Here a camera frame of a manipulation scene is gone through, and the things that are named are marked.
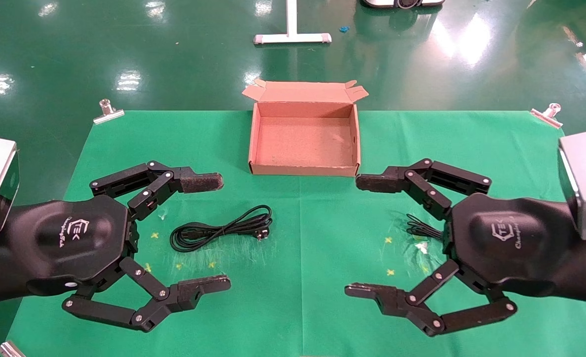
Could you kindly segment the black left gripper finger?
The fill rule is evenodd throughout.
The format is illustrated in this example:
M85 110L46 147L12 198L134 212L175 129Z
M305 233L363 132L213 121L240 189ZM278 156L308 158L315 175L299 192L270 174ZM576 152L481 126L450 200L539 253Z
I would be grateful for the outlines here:
M220 173L196 174L191 167L168 167L149 161L91 181L93 196L112 198L136 191L127 203L133 221L143 221L175 192L190 194L220 190Z
M123 258L120 269L150 294L151 299L140 309L128 309L109 303L93 301L96 287L78 289L62 303L62 308L73 316L141 332L150 332L172 313L193 310L204 294L231 288L225 275L181 281L163 286L132 258Z

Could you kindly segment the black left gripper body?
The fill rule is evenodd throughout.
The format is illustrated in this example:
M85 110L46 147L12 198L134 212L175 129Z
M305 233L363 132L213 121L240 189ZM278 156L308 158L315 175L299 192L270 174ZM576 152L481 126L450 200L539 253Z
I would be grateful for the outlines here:
M5 294L106 289L117 279L118 263L137 253L138 238L128 209L108 196L12 208L5 224Z

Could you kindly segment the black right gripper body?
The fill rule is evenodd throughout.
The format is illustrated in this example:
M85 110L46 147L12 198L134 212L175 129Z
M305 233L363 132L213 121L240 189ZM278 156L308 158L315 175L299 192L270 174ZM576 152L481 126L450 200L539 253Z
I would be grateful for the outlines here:
M476 293L543 298L555 294L555 274L578 239L564 202L477 193L451 209L444 252L458 264L459 280Z

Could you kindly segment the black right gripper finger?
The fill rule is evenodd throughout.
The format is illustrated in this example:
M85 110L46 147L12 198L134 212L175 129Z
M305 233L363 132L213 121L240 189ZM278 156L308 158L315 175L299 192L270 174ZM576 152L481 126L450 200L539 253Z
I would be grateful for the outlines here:
M450 216L452 202L435 187L470 196L488 194L490 178L469 172L440 161L423 159L410 166L388 166L382 174L356 176L359 190L381 193L406 192L438 221Z
M490 325L508 319L518 310L517 305L500 290L484 291L489 303L470 309L438 315L426 304L435 292L460 272L453 260L447 260L431 276L410 291L392 286L352 283L345 294L353 298L372 299L381 314L408 319L429 337Z

